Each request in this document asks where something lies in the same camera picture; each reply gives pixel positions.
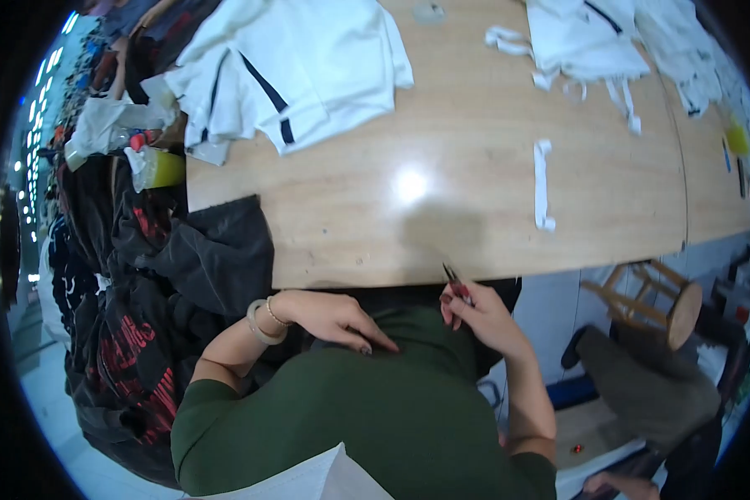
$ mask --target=bracelet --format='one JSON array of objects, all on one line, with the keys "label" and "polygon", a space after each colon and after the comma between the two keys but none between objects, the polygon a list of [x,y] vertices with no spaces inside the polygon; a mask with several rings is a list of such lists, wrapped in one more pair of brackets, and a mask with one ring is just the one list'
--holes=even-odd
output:
[{"label": "bracelet", "polygon": [[252,301],[250,303],[250,307],[247,308],[247,322],[250,325],[250,330],[252,330],[253,334],[256,335],[258,340],[266,345],[278,345],[282,343],[286,338],[287,331],[284,330],[284,332],[280,335],[267,335],[261,330],[261,328],[258,327],[258,323],[256,323],[256,310],[262,305],[266,304],[267,301],[263,298]]},{"label": "bracelet", "polygon": [[273,300],[272,297],[273,297],[272,295],[270,295],[269,297],[267,297],[267,312],[270,313],[270,316],[272,316],[272,319],[275,320],[275,323],[277,323],[278,325],[283,326],[284,328],[288,328],[291,325],[293,325],[294,322],[288,322],[288,323],[287,322],[283,322],[280,319],[278,319],[278,316],[276,316],[273,313],[273,309],[272,309],[272,307],[270,307],[270,302]]}]

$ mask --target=wooden table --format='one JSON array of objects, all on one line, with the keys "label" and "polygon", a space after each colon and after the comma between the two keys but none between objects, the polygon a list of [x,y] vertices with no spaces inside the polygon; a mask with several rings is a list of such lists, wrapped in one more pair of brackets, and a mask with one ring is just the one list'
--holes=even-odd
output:
[{"label": "wooden table", "polygon": [[664,81],[670,101],[686,174],[687,243],[702,243],[750,230],[750,197],[739,192],[736,156],[722,150],[724,127],[712,105],[699,119],[686,116],[675,84]]},{"label": "wooden table", "polygon": [[[416,82],[397,91],[393,115],[285,157],[257,135],[235,142],[225,166],[190,158],[190,210],[260,194],[276,287],[437,283],[442,259],[470,278],[507,278],[680,250],[687,176],[660,78],[630,85],[635,137],[603,85],[573,104],[533,87],[529,58],[484,45],[490,25],[529,33],[523,5],[438,3],[445,23],[417,25],[412,2],[382,2]],[[552,234],[533,217],[541,138],[553,147]]]}]

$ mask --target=yellow container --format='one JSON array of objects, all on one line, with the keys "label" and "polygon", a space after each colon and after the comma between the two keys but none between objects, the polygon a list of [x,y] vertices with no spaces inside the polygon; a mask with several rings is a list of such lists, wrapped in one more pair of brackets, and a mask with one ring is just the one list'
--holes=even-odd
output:
[{"label": "yellow container", "polygon": [[750,141],[747,138],[745,128],[739,125],[736,119],[731,117],[731,125],[725,130],[728,137],[728,147],[735,155],[747,155],[750,153]]},{"label": "yellow container", "polygon": [[144,167],[133,175],[133,188],[137,193],[151,187],[178,185],[186,178],[186,160],[178,155],[145,146],[140,152]]}]

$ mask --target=hand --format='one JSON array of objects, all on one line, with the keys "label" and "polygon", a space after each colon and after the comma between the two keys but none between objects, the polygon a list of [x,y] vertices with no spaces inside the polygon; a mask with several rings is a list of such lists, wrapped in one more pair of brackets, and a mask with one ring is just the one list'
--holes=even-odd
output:
[{"label": "hand", "polygon": [[171,0],[159,0],[156,5],[150,7],[150,9],[139,18],[139,22],[136,23],[130,31],[130,35],[133,35],[138,30],[144,30],[148,26],[153,25],[156,22],[156,19],[170,8],[170,5],[172,5]]},{"label": "hand", "polygon": [[365,355],[373,352],[368,341],[391,352],[400,351],[398,345],[361,309],[358,301],[348,295],[286,290],[275,295],[270,306],[278,319],[295,322],[320,340],[344,344]]},{"label": "hand", "polygon": [[594,493],[597,490],[600,490],[600,487],[605,485],[608,482],[608,479],[609,474],[607,472],[600,472],[599,474],[591,476],[583,483],[584,493]]},{"label": "hand", "polygon": [[463,320],[484,345],[504,356],[521,358],[533,352],[530,342],[522,335],[509,310],[494,288],[464,281],[470,291],[472,305],[467,305],[459,297],[453,296],[450,285],[445,287],[439,300],[441,316],[446,325],[458,330]]}]

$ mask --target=scissors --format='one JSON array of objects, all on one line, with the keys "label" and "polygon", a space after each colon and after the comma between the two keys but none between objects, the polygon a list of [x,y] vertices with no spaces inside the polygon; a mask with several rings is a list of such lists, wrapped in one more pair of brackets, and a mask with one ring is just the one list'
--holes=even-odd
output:
[{"label": "scissors", "polygon": [[452,290],[453,294],[467,303],[467,305],[473,305],[470,291],[467,290],[466,285],[461,283],[461,280],[458,279],[458,276],[456,275],[456,272],[453,270],[453,268],[445,264],[444,262],[441,263],[441,265],[445,268],[445,274],[447,274],[447,282],[450,285],[450,290]]}]

